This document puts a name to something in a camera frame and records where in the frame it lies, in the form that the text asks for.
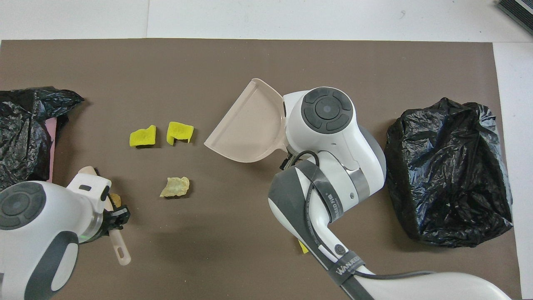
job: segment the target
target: gray joint cap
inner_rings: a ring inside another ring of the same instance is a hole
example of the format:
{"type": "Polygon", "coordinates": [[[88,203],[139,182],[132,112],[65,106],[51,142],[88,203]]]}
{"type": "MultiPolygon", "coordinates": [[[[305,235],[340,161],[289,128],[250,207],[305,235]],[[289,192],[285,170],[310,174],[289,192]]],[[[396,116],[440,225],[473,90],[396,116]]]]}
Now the gray joint cap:
{"type": "Polygon", "coordinates": [[[15,184],[0,192],[0,230],[21,228],[43,210],[46,194],[38,183],[15,184]]]}
{"type": "Polygon", "coordinates": [[[316,88],[308,92],[303,98],[301,113],[309,128],[324,134],[343,130],[353,117],[350,99],[334,88],[316,88]]]}

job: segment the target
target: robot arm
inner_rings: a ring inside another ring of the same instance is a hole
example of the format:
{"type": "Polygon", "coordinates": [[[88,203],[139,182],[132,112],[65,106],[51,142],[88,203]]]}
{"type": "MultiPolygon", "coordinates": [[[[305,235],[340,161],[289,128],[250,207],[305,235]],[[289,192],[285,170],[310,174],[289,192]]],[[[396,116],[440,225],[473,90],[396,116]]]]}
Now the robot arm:
{"type": "Polygon", "coordinates": [[[300,154],[291,160],[293,165],[275,175],[270,208],[352,299],[509,299],[490,282],[472,275],[426,271],[374,275],[366,269],[327,226],[381,189],[383,152],[357,125],[355,108],[343,92],[317,88],[284,99],[288,150],[300,154]],[[304,153],[312,156],[294,164],[304,153]]]}
{"type": "Polygon", "coordinates": [[[49,299],[66,284],[78,245],[117,220],[104,211],[110,186],[105,178],[77,174],[67,188],[27,181],[0,192],[1,300],[49,299]]]}

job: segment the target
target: garbage bag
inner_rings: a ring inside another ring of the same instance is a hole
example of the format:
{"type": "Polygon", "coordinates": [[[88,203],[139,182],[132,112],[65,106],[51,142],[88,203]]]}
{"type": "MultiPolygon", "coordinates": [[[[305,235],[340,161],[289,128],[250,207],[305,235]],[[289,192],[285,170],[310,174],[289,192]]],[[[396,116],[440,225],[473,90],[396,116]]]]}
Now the garbage bag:
{"type": "Polygon", "coordinates": [[[84,99],[52,86],[0,91],[0,191],[26,180],[48,180],[52,141],[45,120],[66,113],[84,99]]]}
{"type": "Polygon", "coordinates": [[[487,106],[442,98],[405,111],[387,131],[386,184],[408,236],[475,247],[513,227],[496,118],[487,106]]]}

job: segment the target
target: beige dustpan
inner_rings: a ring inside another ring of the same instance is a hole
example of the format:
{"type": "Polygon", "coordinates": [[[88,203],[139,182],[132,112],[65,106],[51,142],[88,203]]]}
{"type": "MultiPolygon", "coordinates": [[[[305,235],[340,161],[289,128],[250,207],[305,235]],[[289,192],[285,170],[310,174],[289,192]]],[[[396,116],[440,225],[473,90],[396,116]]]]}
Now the beige dustpan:
{"type": "Polygon", "coordinates": [[[286,150],[283,97],[258,78],[242,94],[204,142],[238,162],[256,162],[276,149],[286,150]]]}

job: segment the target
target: sponge piece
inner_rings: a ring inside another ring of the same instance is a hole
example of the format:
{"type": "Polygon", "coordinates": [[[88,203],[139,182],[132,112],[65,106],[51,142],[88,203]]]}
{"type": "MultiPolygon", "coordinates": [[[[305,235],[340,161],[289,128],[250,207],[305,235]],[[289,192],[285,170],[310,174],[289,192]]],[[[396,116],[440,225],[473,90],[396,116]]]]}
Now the sponge piece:
{"type": "Polygon", "coordinates": [[[174,139],[186,139],[191,141],[192,132],[195,128],[178,122],[170,122],[167,130],[167,142],[174,145],[174,139]]]}
{"type": "Polygon", "coordinates": [[[298,240],[298,243],[300,243],[300,247],[302,247],[302,252],[304,254],[306,254],[307,252],[309,252],[309,250],[307,250],[307,247],[300,241],[298,240]]]}
{"type": "Polygon", "coordinates": [[[156,127],[151,125],[146,129],[139,129],[130,134],[130,147],[156,144],[156,127]]]}

